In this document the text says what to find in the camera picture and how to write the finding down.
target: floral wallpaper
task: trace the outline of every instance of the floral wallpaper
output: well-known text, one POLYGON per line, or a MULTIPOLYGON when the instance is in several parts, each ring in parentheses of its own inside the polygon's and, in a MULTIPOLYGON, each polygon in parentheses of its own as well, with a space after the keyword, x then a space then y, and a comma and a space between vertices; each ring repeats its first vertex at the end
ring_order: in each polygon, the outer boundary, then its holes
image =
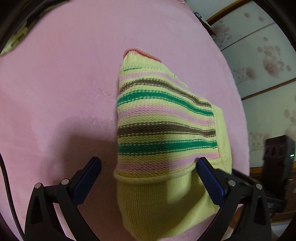
POLYGON ((256 71, 252 67, 238 68, 232 72, 237 86, 245 81, 256 79, 256 71))
POLYGON ((292 68, 285 65, 284 56, 281 55, 281 47, 279 45, 268 45, 268 38, 263 37, 266 45, 257 47, 258 53, 264 54, 262 66, 264 70, 271 76, 277 77, 284 70, 291 72, 292 68))
POLYGON ((252 32, 274 21, 256 3, 250 2, 232 11, 212 25, 214 42, 223 50, 252 32))
POLYGON ((296 142, 296 95, 294 96, 295 105, 291 109, 284 110, 284 117, 289 119, 289 127, 285 131, 285 135, 296 142))
POLYGON ((251 167, 262 166, 266 139, 287 135, 296 142, 295 90, 296 81, 243 101, 251 167))

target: wooden trim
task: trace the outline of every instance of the wooden trim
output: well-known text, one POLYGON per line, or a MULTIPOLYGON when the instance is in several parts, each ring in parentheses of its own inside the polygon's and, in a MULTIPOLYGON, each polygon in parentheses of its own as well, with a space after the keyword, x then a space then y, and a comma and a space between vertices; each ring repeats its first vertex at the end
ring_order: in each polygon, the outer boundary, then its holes
POLYGON ((248 2, 251 2, 251 0, 237 0, 234 3, 228 5, 227 7, 223 8, 219 12, 217 12, 215 15, 210 17, 207 22, 209 25, 213 25, 215 22, 217 22, 219 19, 223 18, 227 14, 231 13, 235 9, 247 4, 248 2))
POLYGON ((225 47, 224 49, 221 49, 221 51, 223 51, 223 50, 225 50, 225 49, 227 49, 227 48, 229 48, 230 46, 232 46, 233 44, 236 44, 238 41, 241 41, 242 39, 244 39, 244 38, 246 38, 246 37, 248 37, 248 36, 250 36, 251 34, 253 34, 253 33, 256 33, 256 32, 259 32, 260 30, 262 30, 262 29, 264 29, 264 28, 267 28, 267 27, 269 27, 269 26, 271 26, 271 25, 274 25, 274 24, 276 24, 275 22, 273 22, 273 23, 270 23, 270 24, 268 24, 268 25, 266 25, 266 26, 264 26, 264 27, 262 27, 262 28, 260 28, 260 29, 257 29, 257 30, 255 30, 254 32, 252 32, 252 33, 249 33, 248 35, 246 35, 246 36, 244 36, 244 37, 242 37, 242 38, 240 38, 239 40, 237 40, 236 42, 234 42, 234 43, 232 43, 232 44, 230 44, 230 45, 228 45, 227 47, 225 47))
POLYGON ((291 220, 292 220, 292 218, 285 219, 285 220, 276 220, 276 221, 271 220, 271 223, 282 223, 282 222, 287 222, 287 221, 291 221, 291 220))
POLYGON ((250 174, 261 173, 262 167, 251 167, 250 174))
MULTIPOLYGON (((250 175, 256 174, 256 173, 261 173, 261 171, 262 171, 262 167, 251 167, 250 168, 250 175)), ((296 172, 296 161, 293 162, 292 172, 296 172)))
POLYGON ((261 95, 261 94, 266 93, 266 92, 268 92, 268 91, 271 91, 271 90, 277 89, 277 88, 279 88, 279 87, 282 87, 282 86, 284 86, 284 85, 290 84, 290 83, 292 83, 292 82, 294 82, 294 81, 296 81, 296 78, 291 79, 291 80, 288 80, 288 81, 285 81, 285 82, 280 83, 280 84, 278 84, 278 85, 272 86, 272 87, 267 88, 267 89, 265 89, 265 90, 262 90, 262 91, 256 92, 256 93, 254 93, 254 94, 248 95, 248 96, 246 96, 246 97, 243 97, 242 100, 246 100, 246 99, 249 99, 249 98, 251 98, 251 97, 254 97, 254 96, 257 96, 257 95, 261 95))

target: cable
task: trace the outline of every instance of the cable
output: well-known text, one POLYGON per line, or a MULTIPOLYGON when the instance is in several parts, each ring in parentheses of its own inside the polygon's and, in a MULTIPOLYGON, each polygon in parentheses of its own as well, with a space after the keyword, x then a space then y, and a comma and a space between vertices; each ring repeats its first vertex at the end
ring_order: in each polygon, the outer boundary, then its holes
POLYGON ((17 230, 19 231, 22 239, 25 240, 25 234, 24 234, 24 231, 22 230, 22 227, 20 225, 20 221, 17 218, 17 213, 15 211, 15 206, 13 204, 11 190, 10 190, 10 186, 9 186, 9 180, 8 180, 8 176, 7 176, 7 171, 6 171, 6 167, 5 167, 4 160, 2 158, 1 153, 0 153, 0 166, 1 166, 2 174, 3 174, 4 184, 5 184, 5 188, 6 188, 6 194, 7 194, 8 203, 10 206, 13 220, 15 221, 15 225, 17 226, 17 230))

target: pink blanket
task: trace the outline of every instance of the pink blanket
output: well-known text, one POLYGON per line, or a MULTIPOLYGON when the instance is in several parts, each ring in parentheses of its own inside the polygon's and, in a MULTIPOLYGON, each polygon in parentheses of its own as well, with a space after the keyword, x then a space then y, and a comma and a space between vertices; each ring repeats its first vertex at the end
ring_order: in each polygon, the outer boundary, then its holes
MULTIPOLYGON (((134 240, 123 228, 112 176, 118 71, 131 47, 159 57, 190 91, 223 110, 233 168, 249 172, 246 120, 232 74, 187 5, 73 0, 0 58, 0 151, 23 228, 35 183, 58 184, 98 156, 102 172, 79 209, 102 241, 134 240)), ((17 234, 3 181, 0 212, 17 234)), ((197 240, 210 221, 168 240, 197 240)))

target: yellow cloth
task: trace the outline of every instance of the yellow cloth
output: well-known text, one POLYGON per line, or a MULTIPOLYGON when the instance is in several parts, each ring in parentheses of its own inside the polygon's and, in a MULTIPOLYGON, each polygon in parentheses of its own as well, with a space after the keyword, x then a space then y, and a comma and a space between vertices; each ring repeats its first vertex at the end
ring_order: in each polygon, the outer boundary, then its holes
MULTIPOLYGON (((151 59, 143 57, 141 61, 151 59)), ((129 65, 125 59, 121 69, 130 68, 129 65)), ((214 105, 212 111, 220 157, 210 163, 215 169, 231 173, 231 150, 223 112, 214 105)), ((218 211, 219 207, 211 201, 196 170, 191 170, 178 178, 138 184, 118 178, 115 172, 123 225, 136 239, 155 241, 179 235, 218 211)))

